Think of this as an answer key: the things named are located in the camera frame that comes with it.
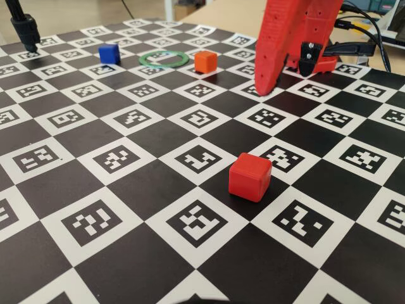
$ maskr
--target orange cube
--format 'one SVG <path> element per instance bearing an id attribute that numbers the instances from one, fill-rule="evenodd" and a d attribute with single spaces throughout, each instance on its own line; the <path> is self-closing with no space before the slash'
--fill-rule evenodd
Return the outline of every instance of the orange cube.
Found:
<path id="1" fill-rule="evenodd" d="M 211 73 L 216 70 L 216 53 L 201 51 L 194 55 L 194 69 L 200 73 Z"/>

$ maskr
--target checkerboard mat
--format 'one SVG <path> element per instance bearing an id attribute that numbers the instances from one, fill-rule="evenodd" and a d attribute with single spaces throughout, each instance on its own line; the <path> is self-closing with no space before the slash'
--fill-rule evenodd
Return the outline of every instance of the checkerboard mat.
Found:
<path id="1" fill-rule="evenodd" d="M 285 68 L 261 97 L 255 44 L 136 19 L 1 47 L 1 303 L 405 302 L 405 77 Z M 260 203 L 228 194 L 242 152 L 273 162 Z"/>

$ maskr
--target blue cube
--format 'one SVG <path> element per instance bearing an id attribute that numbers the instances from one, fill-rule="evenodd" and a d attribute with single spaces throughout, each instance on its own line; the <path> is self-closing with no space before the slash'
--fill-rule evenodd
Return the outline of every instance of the blue cube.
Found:
<path id="1" fill-rule="evenodd" d="M 120 62 L 120 49 L 117 44 L 104 44 L 99 47 L 101 63 L 117 64 Z"/>

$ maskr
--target green ring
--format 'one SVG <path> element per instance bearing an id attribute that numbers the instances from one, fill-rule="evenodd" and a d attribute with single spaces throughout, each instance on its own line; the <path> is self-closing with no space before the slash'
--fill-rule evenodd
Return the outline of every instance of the green ring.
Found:
<path id="1" fill-rule="evenodd" d="M 173 63 L 169 63 L 167 65 L 154 65 L 153 63 L 150 63 L 147 58 L 150 56 L 153 56 L 155 54 L 172 54 L 172 55 L 176 55 L 176 56 L 180 56 L 182 59 L 180 61 L 176 61 Z M 145 54 L 144 56 L 139 58 L 139 63 L 141 65 L 144 65 L 146 67 L 149 68 L 177 68 L 180 67 L 182 65 L 185 65 L 187 62 L 189 62 L 190 58 L 187 54 L 183 53 L 183 52 L 178 52 L 178 51 L 155 51 L 155 52 L 150 52 Z"/>

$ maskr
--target cable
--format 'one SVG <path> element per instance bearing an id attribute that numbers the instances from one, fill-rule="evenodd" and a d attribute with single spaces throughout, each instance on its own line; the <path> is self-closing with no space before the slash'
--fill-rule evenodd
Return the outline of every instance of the cable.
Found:
<path id="1" fill-rule="evenodd" d="M 134 19 L 134 16 L 132 16 L 131 11 L 129 10 L 128 6 L 125 4 L 125 1 L 121 0 L 121 2 L 124 5 L 125 9 L 127 10 L 128 14 L 131 16 L 131 19 Z"/>
<path id="2" fill-rule="evenodd" d="M 374 27 L 375 27 L 375 29 L 377 31 L 377 36 L 378 36 L 378 43 L 377 44 L 380 47 L 382 62 L 384 63 L 385 70 L 387 72 L 391 72 L 391 64 L 390 64 L 389 58 L 388 58 L 388 56 L 385 57 L 385 54 L 387 54 L 387 52 L 385 52 L 384 46 L 382 44 L 381 31 L 380 31 L 380 28 L 378 27 L 377 23 L 375 23 L 374 19 L 372 19 L 371 16 L 369 16 L 368 14 L 366 14 L 364 11 L 357 8 L 356 6 L 352 6 L 352 5 L 348 5 L 348 4 L 342 4 L 341 10 L 343 10 L 343 11 L 351 11 L 353 13 L 362 14 L 364 17 L 369 19 L 369 21 L 374 25 Z"/>

